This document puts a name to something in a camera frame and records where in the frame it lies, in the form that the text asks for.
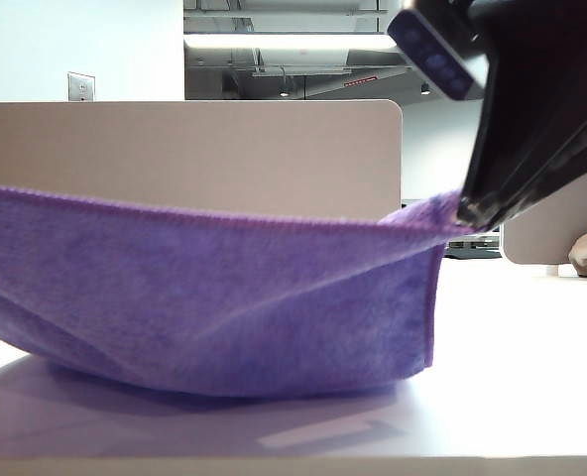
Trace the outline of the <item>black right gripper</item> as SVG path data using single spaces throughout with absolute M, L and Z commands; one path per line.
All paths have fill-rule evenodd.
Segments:
M 406 1 L 401 39 L 584 41 L 587 1 Z M 514 176 L 553 158 L 587 122 L 587 42 L 570 65 L 555 49 L 502 57 L 489 74 L 480 127 L 460 194 L 485 198 L 514 189 Z

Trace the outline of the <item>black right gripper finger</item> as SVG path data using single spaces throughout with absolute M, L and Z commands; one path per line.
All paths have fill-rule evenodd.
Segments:
M 463 224 L 476 230 L 494 229 L 587 174 L 587 122 L 550 160 L 530 172 L 514 176 L 514 189 L 506 183 L 485 198 L 463 193 Z

